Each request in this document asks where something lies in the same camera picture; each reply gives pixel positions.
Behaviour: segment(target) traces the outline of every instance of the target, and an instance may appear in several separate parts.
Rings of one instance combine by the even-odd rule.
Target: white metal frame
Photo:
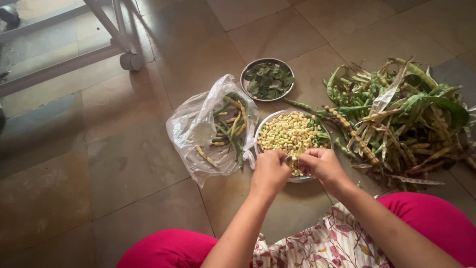
[[[0,0],[0,6],[14,3],[17,0]],[[118,28],[114,26],[111,20],[107,17],[101,7],[111,4],[111,0],[84,0],[86,6],[69,7],[46,15],[46,18],[32,22],[28,25],[4,32],[0,34],[0,42],[10,41],[19,36],[35,32],[48,26],[55,25],[62,21],[75,18],[79,15],[85,14],[91,10],[98,18],[104,28],[111,35],[111,44],[107,47],[100,48],[89,53],[80,55],[78,57],[69,59],[67,61],[58,63],[56,65],[47,67],[37,72],[25,75],[12,81],[8,81],[0,85],[0,97],[7,96],[27,87],[31,87],[38,83],[52,79],[59,75],[74,71],[76,69],[88,66],[92,63],[110,58],[112,56],[125,53],[121,55],[120,64],[125,70],[139,70],[142,66],[142,58],[138,57],[131,51],[131,46],[126,39],[126,27],[122,17],[121,6],[119,0],[112,0],[114,13]]]

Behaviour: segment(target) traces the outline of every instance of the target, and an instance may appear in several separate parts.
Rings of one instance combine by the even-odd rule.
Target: bowl of shelled beans
[[[299,110],[282,110],[261,122],[255,134],[255,152],[280,150],[289,154],[291,178],[289,182],[306,182],[314,179],[298,169],[297,157],[309,148],[331,148],[330,133],[315,115]]]

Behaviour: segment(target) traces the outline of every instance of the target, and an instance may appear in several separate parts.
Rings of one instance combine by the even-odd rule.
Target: floral print fabric
[[[268,246],[262,234],[253,253],[254,268],[389,268],[387,257],[341,204],[319,223]]]

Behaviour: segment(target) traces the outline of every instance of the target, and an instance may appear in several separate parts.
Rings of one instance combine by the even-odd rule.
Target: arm
[[[311,149],[299,157],[301,170],[319,179],[382,248],[396,268],[462,268],[463,266],[426,237],[357,187],[329,149]]]
[[[248,197],[201,268],[249,267],[266,212],[291,176],[286,156],[281,151],[258,155]]]

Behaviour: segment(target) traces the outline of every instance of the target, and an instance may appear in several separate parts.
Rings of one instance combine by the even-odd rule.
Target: plastic bag
[[[254,101],[233,83],[233,79],[233,75],[227,74],[218,79],[209,92],[189,98],[175,110],[166,123],[170,140],[200,188],[203,187],[205,179],[210,176],[229,175],[239,169],[233,148],[229,149],[230,145],[210,146],[211,140],[217,133],[213,110],[222,106],[223,97],[230,92],[239,94],[247,102],[243,160],[249,160],[254,168],[255,159],[249,150],[254,146],[253,135],[258,123],[259,111]],[[228,111],[233,114],[234,110],[235,107],[230,105],[224,112]],[[197,145],[201,146],[203,152],[218,165],[219,169],[212,166],[198,153]]]

